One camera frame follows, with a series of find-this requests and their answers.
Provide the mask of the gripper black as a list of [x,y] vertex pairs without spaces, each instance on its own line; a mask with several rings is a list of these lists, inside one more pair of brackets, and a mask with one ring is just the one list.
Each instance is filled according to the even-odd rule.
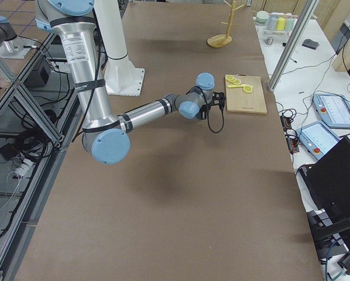
[[210,107],[208,105],[203,105],[197,114],[197,119],[199,119],[199,120],[207,119],[209,109],[210,109]]

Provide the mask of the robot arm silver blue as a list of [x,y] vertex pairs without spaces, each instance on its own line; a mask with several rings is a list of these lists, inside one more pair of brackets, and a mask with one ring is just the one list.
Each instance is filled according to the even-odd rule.
[[208,110],[215,98],[214,77],[197,76],[184,95],[169,94],[127,113],[113,113],[111,94],[138,96],[145,71],[128,57],[116,1],[36,1],[40,29],[61,39],[75,90],[84,112],[82,142],[100,163],[123,160],[130,149],[129,132],[178,111],[191,119]]

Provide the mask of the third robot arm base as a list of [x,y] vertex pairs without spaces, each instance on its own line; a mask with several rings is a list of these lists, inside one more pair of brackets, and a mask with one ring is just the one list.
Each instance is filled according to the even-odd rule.
[[0,16],[0,57],[3,59],[24,59],[29,49],[6,17]]

